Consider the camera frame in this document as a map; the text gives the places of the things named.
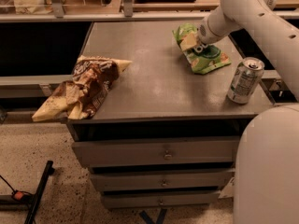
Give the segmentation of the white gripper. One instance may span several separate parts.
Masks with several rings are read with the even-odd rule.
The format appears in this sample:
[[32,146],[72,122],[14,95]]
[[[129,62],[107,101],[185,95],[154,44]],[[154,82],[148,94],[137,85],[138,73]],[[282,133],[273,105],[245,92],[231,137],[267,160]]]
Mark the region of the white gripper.
[[239,29],[240,26],[229,19],[221,7],[217,7],[208,16],[200,20],[198,34],[191,32],[184,36],[180,48],[182,51],[192,49],[199,44],[199,40],[203,44],[213,44]]

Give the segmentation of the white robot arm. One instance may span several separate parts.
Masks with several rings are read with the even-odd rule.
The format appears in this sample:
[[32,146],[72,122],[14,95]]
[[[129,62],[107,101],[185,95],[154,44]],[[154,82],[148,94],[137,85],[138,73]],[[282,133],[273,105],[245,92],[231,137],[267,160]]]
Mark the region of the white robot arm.
[[[276,0],[220,0],[197,33],[183,39],[188,50],[245,29],[273,69],[262,87],[289,90],[299,99],[299,29],[273,12]],[[299,104],[276,103],[244,130],[235,160],[234,224],[299,224]]]

